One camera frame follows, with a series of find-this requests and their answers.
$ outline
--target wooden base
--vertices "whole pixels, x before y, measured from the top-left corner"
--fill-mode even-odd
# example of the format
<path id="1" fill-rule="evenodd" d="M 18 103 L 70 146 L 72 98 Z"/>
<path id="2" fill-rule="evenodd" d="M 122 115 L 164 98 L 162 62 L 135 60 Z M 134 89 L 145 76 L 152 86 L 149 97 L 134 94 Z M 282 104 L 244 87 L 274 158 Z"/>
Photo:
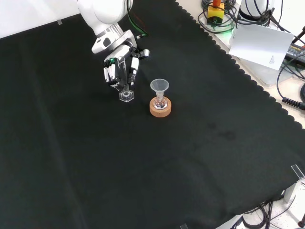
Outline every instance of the wooden base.
<path id="1" fill-rule="evenodd" d="M 157 117 L 157 118 L 164 118 L 166 116 L 168 116 L 170 114 L 170 112 L 172 111 L 172 102 L 165 97 L 165 99 L 167 100 L 167 107 L 163 110 L 158 110 L 156 108 L 154 108 L 153 106 L 153 102 L 156 99 L 156 97 L 154 97 L 151 102 L 149 103 L 149 110 L 152 113 L 153 116 Z"/>

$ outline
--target yellow object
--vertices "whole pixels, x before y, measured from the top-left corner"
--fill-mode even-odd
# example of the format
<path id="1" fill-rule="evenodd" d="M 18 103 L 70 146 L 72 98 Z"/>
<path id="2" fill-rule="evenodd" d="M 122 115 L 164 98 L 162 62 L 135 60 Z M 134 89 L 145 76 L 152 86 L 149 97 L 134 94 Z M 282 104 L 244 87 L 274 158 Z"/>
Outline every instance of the yellow object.
<path id="1" fill-rule="evenodd" d="M 208 23 L 222 23 L 224 19 L 224 3 L 221 3 L 220 8 L 214 8 L 213 6 L 208 7 Z"/>

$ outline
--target cable connector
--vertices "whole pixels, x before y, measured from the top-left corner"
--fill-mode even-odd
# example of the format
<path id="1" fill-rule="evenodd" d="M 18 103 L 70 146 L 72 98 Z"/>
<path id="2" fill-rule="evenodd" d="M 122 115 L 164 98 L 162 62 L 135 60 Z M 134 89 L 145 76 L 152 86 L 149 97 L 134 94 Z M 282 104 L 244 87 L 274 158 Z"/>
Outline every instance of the cable connector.
<path id="1" fill-rule="evenodd" d="M 305 111 L 305 103 L 288 99 L 286 97 L 283 97 L 282 102 Z"/>

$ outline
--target clear plastic funnel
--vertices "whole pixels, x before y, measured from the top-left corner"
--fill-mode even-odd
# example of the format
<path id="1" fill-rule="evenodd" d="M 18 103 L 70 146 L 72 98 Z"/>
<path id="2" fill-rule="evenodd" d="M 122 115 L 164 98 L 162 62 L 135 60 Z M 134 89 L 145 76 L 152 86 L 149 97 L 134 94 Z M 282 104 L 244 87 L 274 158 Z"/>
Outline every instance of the clear plastic funnel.
<path id="1" fill-rule="evenodd" d="M 129 90 L 125 58 L 124 57 L 118 57 L 117 60 L 118 60 L 119 74 L 121 76 L 121 79 L 124 80 L 124 83 L 125 83 L 125 87 L 120 92 L 119 98 L 120 98 L 120 100 L 122 100 L 124 102 L 129 102 L 132 99 L 134 99 L 134 93 L 133 93 L 133 91 Z"/>
<path id="2" fill-rule="evenodd" d="M 167 107 L 167 101 L 164 98 L 164 92 L 168 89 L 170 84 L 167 80 L 156 79 L 151 82 L 151 88 L 156 92 L 157 98 L 155 99 L 153 106 L 158 110 L 162 110 Z"/>

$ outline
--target black cable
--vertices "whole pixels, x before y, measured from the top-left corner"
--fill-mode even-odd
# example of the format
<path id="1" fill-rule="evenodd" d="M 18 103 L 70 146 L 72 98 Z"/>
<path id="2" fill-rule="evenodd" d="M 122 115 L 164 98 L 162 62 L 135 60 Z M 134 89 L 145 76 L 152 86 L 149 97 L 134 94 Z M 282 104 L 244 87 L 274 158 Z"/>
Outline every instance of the black cable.
<path id="1" fill-rule="evenodd" d="M 262 13 L 262 16 L 257 20 L 257 21 L 247 21 L 247 20 L 244 20 L 244 19 L 240 19 L 240 18 L 236 18 L 235 14 L 237 12 L 237 9 L 236 7 L 234 6 L 235 3 L 236 3 L 236 0 L 227 0 L 226 2 L 222 2 L 224 4 L 224 9 L 221 8 L 221 7 L 217 7 L 217 6 L 213 6 L 213 4 L 209 1 L 209 0 L 202 0 L 202 6 L 203 6 L 203 12 L 201 14 L 199 14 L 198 16 L 198 22 L 200 23 L 200 25 L 205 29 L 207 30 L 208 32 L 210 33 L 214 33 L 214 34 L 219 34 L 219 33 L 225 33 L 225 32 L 229 32 L 229 31 L 232 31 L 234 29 L 234 26 L 232 26 L 232 24 L 235 22 L 235 23 L 238 23 L 238 24 L 242 24 L 242 25 L 253 25 L 253 24 L 261 24 L 263 21 L 265 20 L 269 20 L 270 21 L 270 18 L 272 16 L 272 12 L 270 10 L 268 11 L 265 11 Z M 214 23 L 213 21 L 211 21 L 210 19 L 208 19 L 207 15 L 206 15 L 206 12 L 208 10 L 208 7 L 214 7 L 214 8 L 217 8 L 217 9 L 221 9 L 224 11 L 224 14 L 225 15 L 228 15 L 230 17 L 230 19 L 228 19 L 227 21 L 225 22 L 222 22 L 222 23 Z M 227 30 L 223 30 L 223 31 L 212 31 L 210 30 L 206 25 L 204 25 L 201 21 L 200 21 L 200 17 L 204 15 L 204 17 L 206 18 L 207 22 L 210 22 L 213 24 L 214 27 L 228 27 L 228 26 L 231 26 L 230 29 L 227 29 Z"/>
<path id="2" fill-rule="evenodd" d="M 290 205 L 288 206 L 288 208 L 283 211 L 281 214 L 278 214 L 277 216 L 271 218 L 271 214 L 272 214 L 272 209 L 273 209 L 273 202 L 270 202 L 269 203 L 269 209 L 268 209 L 268 213 L 266 213 L 264 207 L 268 204 L 268 203 L 262 203 L 258 208 L 252 210 L 252 211 L 249 211 L 249 212 L 246 212 L 244 214 L 250 214 L 250 213 L 253 213 L 257 210 L 261 210 L 261 212 L 263 213 L 263 219 L 262 219 L 262 222 L 260 224 L 257 224 L 257 225 L 250 225 L 248 224 L 244 218 L 243 218 L 243 223 L 244 223 L 244 226 L 249 228 L 249 229 L 260 229 L 262 228 L 264 225 L 266 225 L 265 229 L 269 229 L 270 228 L 270 224 L 273 225 L 274 227 L 278 228 L 278 229 L 282 229 L 276 225 L 274 225 L 273 223 L 271 223 L 271 221 L 277 217 L 279 217 L 280 215 L 284 214 L 285 212 L 287 212 L 289 210 L 289 208 L 292 206 L 293 202 L 295 201 L 295 197 L 294 199 L 292 200 L 292 202 L 290 203 Z"/>
<path id="3" fill-rule="evenodd" d="M 296 69 L 296 71 L 301 75 L 302 79 L 305 80 L 305 77 L 304 77 L 303 74 L 301 73 L 300 69 L 297 67 L 297 64 L 295 64 L 295 69 Z"/>
<path id="4" fill-rule="evenodd" d="M 236 14 L 237 12 L 237 8 L 234 7 L 234 5 L 236 4 L 236 0 L 227 0 L 227 2 L 223 2 L 224 5 L 225 5 L 225 10 L 220 8 L 220 7 L 215 7 L 213 5 L 211 5 L 212 3 L 209 2 L 209 0 L 202 0 L 202 6 L 203 6 L 203 12 L 201 14 L 198 15 L 198 22 L 199 24 L 205 29 L 207 30 L 208 32 L 211 32 L 211 33 L 214 33 L 214 34 L 220 34 L 220 33 L 225 33 L 225 32 L 229 32 L 229 31 L 232 31 L 234 29 L 234 26 L 232 26 L 233 24 L 233 21 L 230 23 L 230 24 L 227 24 L 227 22 L 231 21 L 232 19 L 229 18 L 228 20 L 226 20 L 225 22 L 222 22 L 222 23 L 214 23 L 213 21 L 211 21 L 207 15 L 205 14 L 208 10 L 208 7 L 209 6 L 213 6 L 214 8 L 219 8 L 219 9 L 222 9 L 224 11 L 224 14 L 225 15 L 229 15 L 228 12 L 227 12 L 227 8 L 229 8 L 228 10 L 231 10 L 233 12 L 233 14 Z M 212 31 L 210 30 L 206 25 L 204 25 L 201 21 L 200 21 L 200 16 L 201 15 L 204 15 L 204 17 L 206 18 L 206 21 L 207 22 L 210 22 L 214 27 L 228 27 L 228 26 L 231 26 L 231 28 L 227 29 L 227 30 L 222 30 L 222 31 Z"/>
<path id="5" fill-rule="evenodd" d="M 265 207 L 268 203 L 264 202 L 261 204 L 262 207 Z M 244 215 L 247 215 L 247 214 L 251 214 L 253 212 L 256 212 L 258 209 L 260 208 L 260 206 L 256 207 L 255 209 L 253 209 L 252 211 L 248 211 L 246 213 L 244 213 Z"/>
<path id="6" fill-rule="evenodd" d="M 278 28 L 279 28 L 281 31 L 286 31 L 286 32 L 288 32 L 288 33 L 291 33 L 290 31 L 288 31 L 287 29 L 285 29 L 283 26 L 281 26 L 273 16 L 270 17 L 270 20 L 271 20 L 274 24 L 276 24 L 276 25 L 278 26 Z M 302 43 L 305 45 L 305 42 L 302 41 L 300 38 L 298 38 L 298 37 L 295 36 L 295 35 L 294 35 L 294 37 L 295 37 L 298 41 L 302 42 Z"/>
<path id="7" fill-rule="evenodd" d="M 257 9 L 257 12 L 262 16 L 263 14 L 260 12 L 260 10 L 259 10 L 259 8 L 257 6 L 256 0 L 254 0 L 254 5 L 255 5 L 255 7 Z"/>
<path id="8" fill-rule="evenodd" d="M 282 67 L 282 69 L 281 69 L 281 71 L 280 71 L 280 73 L 279 73 L 279 75 L 278 75 L 278 77 L 277 77 L 277 80 L 276 80 L 276 87 L 277 87 L 277 91 L 278 91 L 279 95 L 280 95 L 280 96 L 282 97 L 282 99 L 283 99 L 282 102 L 287 103 L 287 104 L 289 104 L 289 105 L 291 105 L 291 106 L 297 107 L 297 108 L 299 108 L 299 109 L 301 109 L 301 110 L 305 110 L 305 103 L 300 103 L 300 102 L 298 102 L 298 101 L 294 101 L 294 100 L 288 99 L 288 98 L 286 98 L 286 97 L 283 97 L 283 95 L 282 95 L 281 92 L 280 92 L 279 86 L 278 86 L 278 82 L 279 82 L 280 76 L 281 76 L 281 74 L 282 74 L 284 68 L 287 67 L 287 65 L 290 64 L 292 61 L 296 60 L 297 58 L 300 58 L 301 56 L 305 56 L 305 53 L 304 53 L 304 54 L 301 54 L 301 55 L 298 55 L 298 56 L 296 56 L 296 57 L 294 57 L 294 58 L 292 58 L 292 59 L 291 59 L 290 61 L 288 61 L 287 63 L 283 63 L 284 66 Z"/>
<path id="9" fill-rule="evenodd" d="M 261 210 L 261 212 L 262 212 L 262 214 L 263 214 L 263 220 L 262 220 L 262 222 L 259 223 L 259 224 L 256 224 L 256 225 L 248 224 L 248 223 L 245 221 L 244 217 L 242 217 L 244 226 L 245 226 L 246 228 L 249 228 L 249 229 L 260 229 L 260 228 L 262 228 L 262 227 L 266 224 L 266 216 L 267 216 L 267 213 L 266 213 L 264 207 L 259 206 L 259 210 Z"/>
<path id="10" fill-rule="evenodd" d="M 294 203 L 295 197 L 294 197 L 293 201 L 290 203 L 290 205 L 288 206 L 288 208 L 285 211 L 283 211 L 281 214 L 278 214 L 277 216 L 274 216 L 271 220 L 273 220 L 273 219 L 279 217 L 280 215 L 284 214 L 285 212 L 287 212 L 289 210 L 289 208 L 291 207 L 291 205 Z"/>
<path id="11" fill-rule="evenodd" d="M 303 87 L 301 89 L 300 96 L 301 96 L 303 103 L 305 103 L 305 84 L 303 85 Z"/>
<path id="12" fill-rule="evenodd" d="M 283 3 L 284 3 L 284 0 L 282 0 L 282 6 L 281 6 L 281 16 L 280 16 L 280 19 L 278 20 L 278 23 L 280 24 L 281 22 L 281 19 L 282 19 L 282 15 L 283 15 Z"/>
<path id="13" fill-rule="evenodd" d="M 251 17 L 253 17 L 253 15 L 252 15 L 252 14 L 250 13 L 250 11 L 249 11 L 248 4 L 247 4 L 247 0 L 245 0 L 245 3 L 246 3 L 246 8 L 247 8 L 247 11 L 248 11 L 249 15 L 250 15 Z"/>
<path id="14" fill-rule="evenodd" d="M 129 1 L 130 0 L 126 0 L 126 7 L 127 7 L 127 14 L 128 14 L 128 18 L 129 18 L 129 21 L 130 21 L 130 23 L 134 26 L 134 28 L 136 28 L 139 32 L 141 32 L 141 33 L 143 33 L 143 34 L 141 34 L 141 36 L 140 37 L 146 37 L 146 36 L 148 36 L 148 33 L 144 30 L 144 29 L 142 29 L 139 25 L 137 25 L 135 22 L 134 22 L 134 20 L 132 19 L 132 17 L 131 17 L 131 15 L 130 15 L 130 5 L 129 5 Z"/>

